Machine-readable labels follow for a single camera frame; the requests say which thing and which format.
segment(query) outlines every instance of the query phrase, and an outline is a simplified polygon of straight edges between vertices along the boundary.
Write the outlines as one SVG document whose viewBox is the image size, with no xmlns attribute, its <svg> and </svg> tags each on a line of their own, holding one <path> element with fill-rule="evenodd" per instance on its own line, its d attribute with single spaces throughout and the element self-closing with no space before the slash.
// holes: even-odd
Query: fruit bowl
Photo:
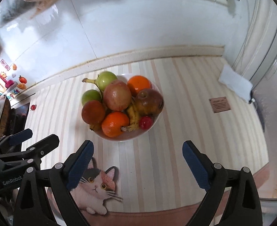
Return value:
<svg viewBox="0 0 277 226">
<path fill-rule="evenodd" d="M 135 76 L 134 74 L 121 74 L 121 75 L 118 75 L 117 78 L 125 83 L 128 82 L 128 80 Z M 158 87 L 156 86 L 155 83 L 153 83 L 152 81 L 151 82 L 151 88 L 153 90 L 156 90 L 159 92 L 159 89 Z M 151 128 L 155 125 L 155 123 L 157 122 L 159 116 L 161 115 L 161 113 L 159 115 L 157 115 L 156 117 L 153 118 L 153 125 L 151 126 Z M 118 137 L 115 137 L 115 138 L 110 138 L 108 136 L 106 136 L 102 130 L 99 130 L 99 131 L 95 131 L 95 133 L 101 137 L 102 139 L 105 139 L 105 140 L 108 140 L 108 141 L 113 141 L 113 142 L 124 142 L 124 141 L 128 141 L 128 140 L 132 140 L 132 139 L 135 139 L 137 138 L 138 136 L 148 132 L 151 128 L 149 128 L 148 130 L 142 130 L 142 129 L 139 129 L 139 130 L 135 130 L 135 131 L 131 131 L 131 132 L 124 132 L 123 134 L 119 135 Z"/>
</svg>

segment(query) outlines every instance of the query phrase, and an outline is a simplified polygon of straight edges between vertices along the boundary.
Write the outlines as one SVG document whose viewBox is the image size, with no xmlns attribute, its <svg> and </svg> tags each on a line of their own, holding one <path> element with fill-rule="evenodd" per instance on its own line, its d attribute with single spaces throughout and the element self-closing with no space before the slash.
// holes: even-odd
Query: striped tablecloth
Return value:
<svg viewBox="0 0 277 226">
<path fill-rule="evenodd" d="M 147 60 L 108 68 L 119 75 L 133 73 L 155 82 L 165 108 L 146 134 L 127 142 L 99 138 L 81 119 L 81 95 L 100 71 L 85 73 L 37 92 L 26 128 L 33 137 L 23 149 L 54 133 L 60 146 L 42 159 L 41 168 L 64 162 L 84 140 L 94 143 L 97 166 L 119 168 L 117 194 L 123 202 L 106 201 L 109 211 L 148 212 L 198 203 L 204 196 L 183 156 L 182 144 L 192 140 L 213 162 L 230 169 L 247 166 L 252 173 L 268 163 L 266 142 L 253 105 L 245 103 L 218 78 L 227 62 L 220 57 Z M 214 114 L 209 99 L 226 96 L 230 111 Z"/>
</svg>

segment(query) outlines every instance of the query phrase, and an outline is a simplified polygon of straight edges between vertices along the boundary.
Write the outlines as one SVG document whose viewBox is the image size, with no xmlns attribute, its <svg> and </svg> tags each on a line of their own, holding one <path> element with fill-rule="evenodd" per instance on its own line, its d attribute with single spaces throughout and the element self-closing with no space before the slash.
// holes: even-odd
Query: green apple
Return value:
<svg viewBox="0 0 277 226">
<path fill-rule="evenodd" d="M 117 80 L 117 76 L 109 71 L 103 71 L 98 75 L 95 84 L 101 91 L 105 91 L 105 88 L 114 80 Z"/>
<path fill-rule="evenodd" d="M 94 89 L 86 91 L 85 93 L 83 93 L 81 98 L 82 106 L 84 106 L 88 101 L 91 101 L 91 100 L 97 100 L 102 102 L 101 94 Z"/>
</svg>

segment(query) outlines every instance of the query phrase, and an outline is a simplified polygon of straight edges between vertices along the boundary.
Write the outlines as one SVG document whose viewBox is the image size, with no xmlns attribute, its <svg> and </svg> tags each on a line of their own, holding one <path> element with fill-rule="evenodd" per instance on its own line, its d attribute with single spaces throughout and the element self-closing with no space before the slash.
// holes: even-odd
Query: brown label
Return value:
<svg viewBox="0 0 277 226">
<path fill-rule="evenodd" d="M 231 110 L 226 97 L 211 98 L 209 101 L 212 105 L 214 113 Z"/>
</svg>

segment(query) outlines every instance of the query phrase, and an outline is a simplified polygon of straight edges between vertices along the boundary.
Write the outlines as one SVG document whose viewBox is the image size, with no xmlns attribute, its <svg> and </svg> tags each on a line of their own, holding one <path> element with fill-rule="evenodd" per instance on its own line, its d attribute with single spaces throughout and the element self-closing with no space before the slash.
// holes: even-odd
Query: label sticker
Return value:
<svg viewBox="0 0 277 226">
<path fill-rule="evenodd" d="M 10 66 L 8 66 L 8 64 L 6 63 L 6 61 L 5 60 L 1 60 L 1 65 L 7 70 L 7 71 L 9 71 L 10 70 Z"/>
<path fill-rule="evenodd" d="M 231 107 L 230 107 L 226 97 L 211 98 L 209 101 L 212 105 L 214 113 L 231 110 Z"/>
</svg>

